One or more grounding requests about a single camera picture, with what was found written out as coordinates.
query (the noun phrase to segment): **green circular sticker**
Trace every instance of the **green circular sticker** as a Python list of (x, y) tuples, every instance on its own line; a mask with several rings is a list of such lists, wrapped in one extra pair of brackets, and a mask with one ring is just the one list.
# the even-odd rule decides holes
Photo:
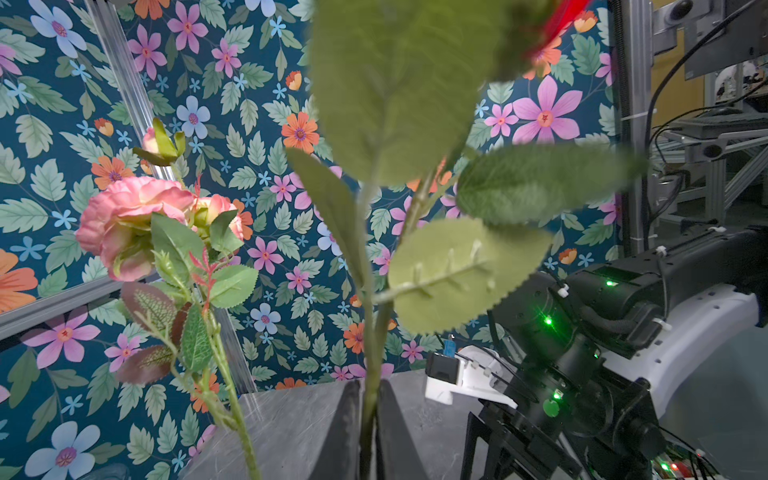
[(546, 413), (548, 417), (554, 418), (560, 414), (560, 405), (554, 400), (545, 400), (544, 413)]

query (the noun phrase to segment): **pink artificial flower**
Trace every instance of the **pink artificial flower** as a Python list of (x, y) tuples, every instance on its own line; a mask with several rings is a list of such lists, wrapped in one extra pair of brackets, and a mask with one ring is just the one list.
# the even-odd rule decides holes
[(60, 315), (45, 322), (52, 329), (34, 329), (24, 334), (22, 343), (26, 346), (40, 346), (48, 343), (38, 354), (38, 369), (53, 365), (64, 349), (64, 356), (70, 362), (82, 362), (85, 348), (78, 340), (87, 341), (96, 338), (101, 330), (96, 325), (80, 326), (88, 318), (88, 308), (79, 306), (72, 310), (67, 321)]
[(168, 60), (165, 59), (165, 55), (159, 51), (155, 51), (160, 47), (160, 34), (155, 32), (151, 37), (147, 38), (147, 29), (144, 28), (142, 24), (139, 24), (139, 27), (136, 29), (136, 36), (139, 41), (135, 41), (134, 39), (128, 41), (128, 48), (131, 50), (131, 53), (138, 55), (134, 58), (136, 71), (142, 71), (144, 70), (144, 67), (146, 67), (147, 75), (154, 80), (155, 77), (157, 77), (157, 68), (155, 65), (163, 66), (168, 63)]
[(338, 366), (334, 368), (333, 373), (331, 373), (331, 376), (336, 379), (337, 382), (342, 382), (344, 380), (351, 380), (355, 378), (355, 376), (352, 373), (349, 373), (349, 367), (343, 367), (339, 368)]
[[(366, 377), (366, 374), (368, 371), (366, 368), (368, 367), (368, 361), (363, 360), (365, 363), (365, 367), (362, 365), (359, 365), (357, 363), (353, 363), (349, 366), (349, 373), (352, 373), (356, 378), (358, 379), (364, 379)], [(392, 376), (392, 372), (395, 371), (395, 365), (393, 363), (383, 363), (382, 364), (382, 378), (388, 379), (390, 376)]]
[(277, 194), (278, 202), (282, 202), (283, 200), (290, 202), (293, 199), (291, 193), (295, 191), (296, 187), (290, 184), (290, 175), (286, 175), (283, 178), (275, 175), (275, 184), (270, 187), (270, 192)]
[[(342, 169), (341, 167), (333, 166), (330, 168), (330, 170), (333, 172), (334, 175), (336, 175), (338, 178), (341, 178)], [(292, 174), (288, 175), (290, 177), (290, 181), (292, 184), (296, 185), (297, 188), (304, 188), (304, 184), (301, 183), (301, 179), (299, 178), (299, 175), (296, 174), (296, 172), (293, 172)], [(296, 195), (296, 201), (293, 202), (293, 206), (297, 210), (306, 210), (307, 208), (312, 205), (312, 199), (310, 198), (310, 195), (304, 191), (300, 194)]]
[[(212, 197), (198, 198), (194, 205), (195, 227), (211, 225), (223, 212), (237, 210), (237, 206), (230, 202), (229, 198), (214, 194)], [(243, 239), (243, 220), (240, 215), (235, 216), (230, 222), (230, 230), (239, 239)]]
[(594, 76), (597, 78), (605, 77), (605, 84), (610, 87), (614, 84), (614, 76), (611, 73), (611, 56), (607, 53), (601, 53), (600, 63), (602, 63), (603, 66), (598, 69)]
[(237, 45), (229, 45), (224, 38), (219, 42), (219, 48), (214, 48), (211, 53), (218, 61), (216, 71), (224, 71), (227, 77), (232, 78), (233, 68), (240, 68), (242, 62), (237, 58)]
[[(113, 183), (88, 202), (75, 238), (83, 250), (98, 255), (113, 280), (132, 282), (152, 271), (152, 243), (147, 238), (153, 212), (187, 224), (195, 196), (178, 182), (152, 177), (128, 177)], [(119, 273), (114, 261), (122, 259)]]
[(208, 427), (203, 430), (203, 435), (200, 435), (200, 439), (197, 440), (197, 448), (195, 448), (194, 445), (190, 447), (190, 457), (199, 455), (200, 452), (203, 451), (205, 444), (214, 437), (214, 433), (216, 433), (216, 426), (208, 425)]
[(385, 276), (389, 272), (389, 262), (392, 261), (392, 254), (389, 252), (389, 248), (382, 248), (382, 255), (373, 259), (376, 265), (380, 265), (379, 275)]
[(195, 23), (200, 18), (200, 6), (192, 5), (188, 15), (184, 4), (176, 2), (176, 15), (179, 17), (178, 20), (172, 18), (168, 21), (168, 29), (173, 33), (179, 34), (176, 37), (176, 49), (184, 50), (187, 42), (189, 42), (190, 50), (194, 53), (199, 53), (200, 42), (197, 40), (197, 37), (208, 35), (208, 27), (202, 22)]
[(277, 242), (275, 240), (265, 245), (263, 238), (256, 237), (256, 248), (248, 249), (248, 255), (256, 259), (253, 268), (261, 270), (266, 267), (266, 271), (270, 275), (275, 273), (275, 263), (283, 262), (283, 257), (279, 253), (274, 253), (275, 250), (277, 250)]
[(16, 58), (16, 50), (7, 45), (0, 45), (0, 77), (3, 71), (10, 71), (16, 75), (22, 74), (22, 71), (11, 61), (14, 58)]
[(308, 281), (310, 275), (299, 270), (299, 267), (297, 266), (293, 268), (293, 273), (286, 273), (286, 278), (290, 280), (290, 282), (288, 282), (289, 290), (295, 290), (299, 292), (299, 294), (304, 293), (305, 288), (310, 288), (312, 286)]
[(104, 351), (104, 354), (112, 360), (109, 364), (110, 372), (117, 372), (124, 361), (128, 360), (134, 353), (138, 352), (139, 343), (141, 338), (135, 336), (128, 341), (128, 337), (124, 333), (118, 335), (118, 346), (111, 346)]
[(513, 144), (527, 144), (538, 135), (539, 144), (554, 143), (555, 132), (563, 140), (570, 140), (579, 136), (578, 124), (570, 118), (561, 118), (576, 110), (581, 102), (581, 92), (577, 90), (567, 91), (555, 103), (558, 96), (558, 84), (551, 76), (545, 77), (538, 86), (538, 103), (536, 105), (530, 98), (521, 98), (515, 101), (515, 112), (522, 120), (533, 120), (515, 131), (512, 137)]
[(408, 343), (402, 344), (402, 353), (400, 356), (404, 359), (408, 359), (409, 363), (414, 363), (416, 360), (424, 359), (424, 356), (422, 355), (423, 351), (423, 346), (416, 345), (416, 341), (411, 340), (410, 345)]
[(519, 120), (519, 118), (512, 114), (512, 104), (506, 104), (504, 110), (502, 110), (501, 105), (494, 105), (491, 112), (493, 112), (493, 115), (485, 119), (485, 124), (493, 127), (491, 129), (491, 138), (498, 135), (498, 132), (508, 137), (511, 133), (509, 126), (518, 123)]
[[(398, 223), (395, 223), (395, 226), (392, 227), (392, 235), (400, 235), (402, 233), (402, 228), (406, 225), (406, 213), (408, 212), (408, 209), (411, 207), (411, 201), (412, 198), (409, 195), (408, 198), (406, 198), (406, 201), (403, 203), (402, 208), (393, 208), (389, 211), (389, 214), (392, 215), (392, 218), (398, 221)], [(428, 212), (425, 212), (420, 218), (424, 218)], [(425, 220), (419, 220), (419, 228), (424, 227), (426, 225)]]
[(603, 225), (610, 225), (616, 221), (616, 200), (606, 202), (598, 207), (599, 211), (607, 214), (603, 219)]
[(462, 212), (456, 206), (456, 184), (453, 184), (451, 190), (453, 190), (453, 195), (443, 195), (440, 197), (440, 203), (448, 208), (448, 211), (445, 212), (445, 218), (458, 218)]

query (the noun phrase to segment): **pink flower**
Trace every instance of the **pink flower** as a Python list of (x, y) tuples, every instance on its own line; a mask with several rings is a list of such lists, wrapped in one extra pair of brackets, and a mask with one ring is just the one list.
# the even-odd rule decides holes
[(139, 41), (131, 39), (128, 41), (128, 48), (131, 53), (138, 55), (134, 58), (134, 64), (136, 65), (136, 71), (144, 70), (147, 68), (147, 75), (152, 80), (157, 77), (157, 68), (155, 65), (163, 66), (168, 61), (165, 59), (165, 55), (159, 51), (155, 51), (160, 46), (161, 38), (159, 33), (153, 33), (149, 39), (147, 39), (147, 29), (142, 24), (136, 29), (136, 36)]
[(270, 192), (277, 194), (278, 202), (282, 202), (283, 199), (290, 202), (293, 199), (291, 193), (295, 191), (296, 187), (290, 184), (290, 175), (286, 175), (283, 178), (275, 175), (275, 184), (270, 187)]
[(515, 101), (515, 112), (518, 117), (533, 121), (515, 131), (512, 143), (527, 144), (538, 135), (538, 143), (551, 144), (554, 143), (552, 132), (555, 132), (563, 140), (570, 140), (579, 136), (576, 121), (570, 118), (560, 118), (560, 116), (576, 110), (581, 101), (581, 92), (567, 91), (555, 104), (554, 100), (557, 96), (558, 84), (548, 75), (538, 86), (538, 103), (541, 107), (530, 98), (521, 98)]
[(205, 444), (214, 437), (214, 433), (216, 433), (216, 426), (208, 425), (208, 427), (203, 430), (203, 435), (200, 435), (200, 439), (197, 440), (197, 448), (195, 448), (194, 445), (190, 447), (190, 457), (199, 455), (200, 452), (203, 451)]
[(139, 336), (135, 336), (128, 341), (128, 337), (125, 336), (124, 333), (118, 335), (118, 346), (111, 346), (104, 351), (106, 356), (114, 359), (112, 360), (112, 363), (109, 364), (109, 371), (117, 372), (124, 361), (128, 360), (134, 353), (138, 352), (140, 341), (141, 338)]
[[(212, 197), (198, 198), (194, 206), (195, 227), (208, 227), (216, 220), (216, 217), (230, 210), (237, 210), (237, 206), (230, 202), (229, 198), (222, 197), (219, 194), (215, 194)], [(243, 220), (240, 218), (240, 215), (232, 219), (230, 230), (237, 235), (237, 238), (243, 239)]]
[[(333, 166), (333, 167), (330, 168), (330, 170), (338, 178), (341, 178), (341, 174), (342, 174), (341, 167)], [(301, 179), (299, 178), (299, 175), (296, 174), (296, 172), (293, 172), (292, 174), (290, 174), (288, 176), (290, 177), (291, 183), (296, 185), (297, 188), (304, 188), (304, 184), (301, 183)], [(297, 210), (306, 210), (307, 208), (310, 207), (310, 205), (312, 205), (312, 199), (310, 198), (310, 195), (306, 191), (305, 192), (301, 192), (300, 194), (296, 195), (296, 201), (293, 202), (293, 206)]]
[(124, 178), (91, 198), (75, 238), (83, 250), (101, 258), (113, 280), (138, 280), (152, 271), (153, 247), (146, 234), (151, 214), (158, 212), (186, 224), (194, 200), (194, 194), (178, 182)]
[(402, 344), (402, 353), (400, 356), (404, 359), (408, 359), (409, 363), (414, 363), (416, 360), (424, 359), (424, 356), (422, 355), (423, 351), (423, 346), (416, 345), (416, 341), (411, 340), (410, 345), (408, 343)]
[(7, 45), (0, 45), (0, 77), (4, 70), (16, 75), (22, 74), (22, 71), (11, 61), (14, 58), (16, 58), (16, 51), (13, 48)]
[(458, 218), (462, 212), (456, 206), (456, 184), (453, 184), (451, 190), (453, 190), (453, 195), (443, 195), (440, 197), (440, 203), (448, 208), (448, 211), (445, 212), (445, 218)]
[(307, 281), (310, 279), (310, 275), (299, 270), (299, 267), (297, 266), (293, 268), (293, 273), (286, 273), (286, 278), (290, 280), (290, 282), (288, 282), (288, 288), (299, 292), (299, 294), (304, 293), (305, 288), (310, 288), (312, 286), (310, 282)]
[(379, 269), (379, 275), (385, 276), (389, 272), (389, 262), (392, 261), (392, 254), (389, 252), (389, 248), (382, 248), (382, 256), (373, 259), (376, 265), (381, 265)]
[(227, 77), (232, 78), (232, 68), (240, 68), (242, 63), (237, 58), (237, 45), (229, 45), (226, 40), (221, 38), (219, 48), (214, 48), (211, 52), (216, 62), (216, 71), (224, 71)]
[(601, 53), (600, 63), (602, 63), (604, 66), (600, 67), (594, 76), (597, 78), (605, 77), (605, 84), (610, 87), (614, 84), (614, 76), (611, 73), (611, 56), (607, 53)]
[(519, 120), (519, 118), (512, 114), (512, 104), (506, 104), (503, 111), (501, 105), (494, 105), (491, 112), (493, 112), (493, 115), (485, 119), (485, 124), (493, 127), (491, 129), (491, 137), (498, 135), (498, 132), (508, 137), (511, 133), (509, 126), (518, 123)]
[(38, 354), (38, 369), (53, 365), (64, 349), (64, 356), (70, 362), (82, 362), (85, 349), (78, 340), (93, 340), (101, 330), (96, 325), (80, 326), (88, 318), (88, 308), (80, 306), (69, 313), (67, 321), (60, 315), (48, 320), (52, 329), (34, 329), (22, 337), (26, 346), (40, 346), (48, 343)]
[(266, 271), (270, 275), (275, 273), (275, 263), (283, 262), (283, 257), (278, 253), (274, 253), (275, 250), (277, 250), (277, 242), (275, 240), (265, 245), (263, 238), (256, 237), (256, 248), (248, 249), (248, 255), (256, 259), (253, 268), (261, 270), (266, 267)]
[(194, 53), (200, 52), (200, 42), (197, 37), (208, 35), (208, 27), (202, 23), (195, 23), (200, 18), (200, 6), (192, 5), (190, 13), (187, 15), (187, 9), (181, 2), (176, 2), (176, 15), (179, 19), (172, 18), (168, 21), (168, 29), (173, 33), (178, 33), (176, 37), (176, 49), (184, 50), (187, 42), (190, 44), (190, 50)]
[[(406, 213), (408, 212), (408, 209), (411, 207), (411, 201), (412, 198), (410, 195), (408, 198), (406, 198), (406, 201), (403, 202), (402, 208), (393, 208), (389, 211), (389, 214), (392, 215), (392, 218), (398, 221), (398, 223), (395, 223), (395, 226), (392, 227), (392, 235), (400, 235), (402, 233), (402, 228), (406, 225)], [(424, 218), (428, 212), (425, 212), (420, 218)], [(426, 225), (425, 220), (419, 220), (419, 228), (424, 227)]]
[(355, 378), (355, 376), (352, 373), (349, 373), (349, 367), (343, 367), (339, 368), (338, 366), (334, 369), (333, 373), (331, 373), (331, 376), (336, 379), (337, 382), (342, 382), (344, 380), (351, 380)]
[(616, 200), (615, 199), (600, 205), (598, 209), (604, 214), (607, 214), (603, 219), (603, 225), (610, 225), (616, 221)]
[[(363, 360), (363, 362), (366, 364), (365, 367), (362, 365), (358, 365), (357, 363), (353, 363), (349, 366), (349, 373), (352, 373), (356, 378), (364, 379), (367, 374), (366, 367), (368, 366), (368, 361)], [(392, 372), (395, 371), (395, 365), (392, 363), (383, 363), (382, 364), (382, 378), (388, 379), (390, 376), (392, 376)]]

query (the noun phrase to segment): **floral backdrop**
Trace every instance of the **floral backdrop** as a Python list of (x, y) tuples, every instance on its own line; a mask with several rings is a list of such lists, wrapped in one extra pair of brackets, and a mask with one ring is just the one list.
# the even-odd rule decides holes
[[(247, 225), (240, 261), (257, 268), (260, 281), (231, 316), (260, 389), (366, 373), (360, 303), (346, 263), (284, 150), (301, 147), (333, 163), (306, 76), (304, 32), (313, 5), (137, 0), (118, 12), (155, 114), (169, 131), (188, 137), (189, 160), (175, 168), (187, 186), (201, 176), (204, 194), (235, 201)], [(142, 168), (84, 5), (0, 0), (0, 6), (7, 15), (0, 16), (0, 122), (18, 135), (3, 137), (0, 148), (0, 311), (6, 311), (105, 275), (98, 258), (74, 242), (79, 213), (100, 189)], [(510, 142), (611, 143), (609, 47), (607, 10), (595, 2), (541, 53), (532, 72), (484, 89), (468, 143), (483, 151)], [(438, 182), (460, 174), (464, 163)], [(367, 250), (379, 286), (415, 187), (382, 189), (371, 205)], [(454, 194), (424, 221), (460, 215)], [(567, 276), (617, 257), (617, 214), (613, 198), (596, 199), (543, 223), (555, 236), (542, 268)], [(115, 382), (120, 360), (147, 343), (125, 324), (114, 299), (39, 328), (44, 331), (0, 343), (0, 480), (89, 472), (99, 478), (106, 471), (159, 480), (175, 477), (202, 447), (210, 421), (193, 392), (178, 391), (170, 378), (143, 389)], [(483, 319), (457, 335), (459, 343), (490, 342)], [(414, 337), (395, 317), (385, 373), (423, 367), (438, 347), (435, 336)]]

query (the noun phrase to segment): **artificial rose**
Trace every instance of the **artificial rose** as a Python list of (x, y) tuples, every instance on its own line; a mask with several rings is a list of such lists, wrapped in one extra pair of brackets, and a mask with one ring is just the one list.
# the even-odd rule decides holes
[(152, 271), (152, 213), (187, 224), (194, 200), (178, 182), (124, 178), (91, 198), (75, 237), (101, 258), (113, 280), (135, 281)]
[[(219, 194), (198, 198), (194, 206), (194, 226), (197, 227), (197, 232), (205, 237), (208, 227), (216, 220), (216, 217), (229, 210), (237, 210), (237, 205), (230, 202), (229, 198)], [(239, 215), (230, 223), (230, 229), (237, 235), (237, 238), (243, 239), (243, 220)]]

